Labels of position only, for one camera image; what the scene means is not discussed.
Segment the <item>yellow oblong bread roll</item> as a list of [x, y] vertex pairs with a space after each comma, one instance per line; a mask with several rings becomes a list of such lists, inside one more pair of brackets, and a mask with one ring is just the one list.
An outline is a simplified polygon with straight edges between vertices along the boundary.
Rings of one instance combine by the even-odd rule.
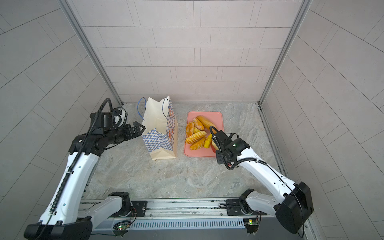
[[206, 140], [204, 142], [204, 148], [206, 149], [209, 149], [211, 147], [211, 144], [212, 144], [212, 134], [209, 134], [207, 137], [206, 137]]

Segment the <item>blue checkered paper bag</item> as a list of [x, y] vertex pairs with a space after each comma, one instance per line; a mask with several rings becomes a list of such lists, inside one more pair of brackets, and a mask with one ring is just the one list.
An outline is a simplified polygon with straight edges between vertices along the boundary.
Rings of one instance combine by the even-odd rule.
[[176, 159], [178, 121], [170, 97], [160, 101], [143, 100], [145, 111], [139, 115], [145, 127], [142, 138], [152, 160]]

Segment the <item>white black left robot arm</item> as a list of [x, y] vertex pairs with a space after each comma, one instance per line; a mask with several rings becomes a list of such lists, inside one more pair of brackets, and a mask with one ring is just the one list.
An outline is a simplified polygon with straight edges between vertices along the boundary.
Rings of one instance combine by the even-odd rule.
[[101, 154], [118, 144], [141, 136], [145, 126], [134, 122], [104, 134], [88, 132], [77, 136], [70, 148], [67, 167], [60, 184], [39, 221], [26, 227], [28, 240], [87, 240], [92, 231], [110, 216], [134, 216], [127, 192], [114, 192], [80, 211], [84, 190]]

